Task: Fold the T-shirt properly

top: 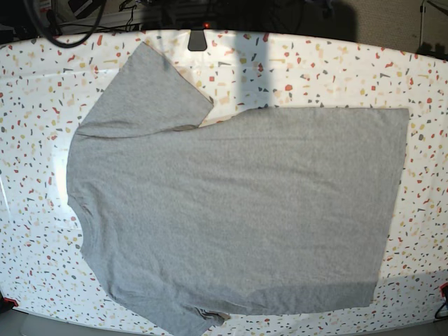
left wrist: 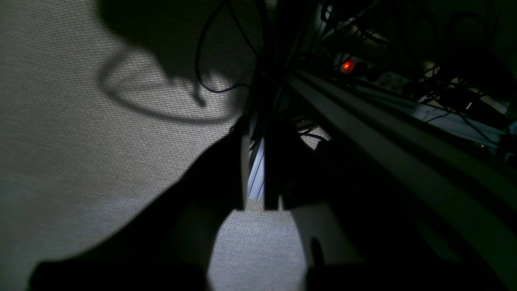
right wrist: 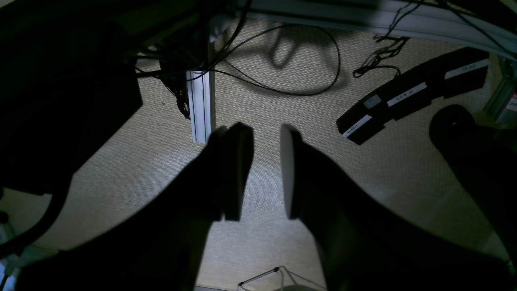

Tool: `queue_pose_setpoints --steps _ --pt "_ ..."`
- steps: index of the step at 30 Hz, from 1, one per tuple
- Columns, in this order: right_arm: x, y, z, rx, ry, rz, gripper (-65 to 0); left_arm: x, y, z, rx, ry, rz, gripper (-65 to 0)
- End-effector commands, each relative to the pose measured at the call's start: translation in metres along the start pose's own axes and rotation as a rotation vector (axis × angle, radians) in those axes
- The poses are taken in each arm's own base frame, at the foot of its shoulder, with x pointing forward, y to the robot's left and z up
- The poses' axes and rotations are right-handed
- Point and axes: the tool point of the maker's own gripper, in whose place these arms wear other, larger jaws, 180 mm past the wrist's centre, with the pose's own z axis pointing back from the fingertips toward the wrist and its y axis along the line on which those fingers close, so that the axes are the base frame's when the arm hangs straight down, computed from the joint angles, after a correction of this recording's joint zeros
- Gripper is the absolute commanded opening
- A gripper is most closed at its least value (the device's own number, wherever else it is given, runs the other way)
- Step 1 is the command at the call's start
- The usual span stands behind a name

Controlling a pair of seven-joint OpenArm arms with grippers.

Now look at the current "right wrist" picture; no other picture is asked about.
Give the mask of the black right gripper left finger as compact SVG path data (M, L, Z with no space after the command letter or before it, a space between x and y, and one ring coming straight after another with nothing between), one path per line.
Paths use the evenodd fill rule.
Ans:
M253 128L220 127L144 208L73 250L27 267L18 291L192 291L215 221L240 220Z

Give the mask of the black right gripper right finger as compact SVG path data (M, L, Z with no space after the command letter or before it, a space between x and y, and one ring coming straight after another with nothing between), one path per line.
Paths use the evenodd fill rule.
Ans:
M502 260L435 236L370 197L290 124L280 131L286 215L314 237L329 291L514 291Z

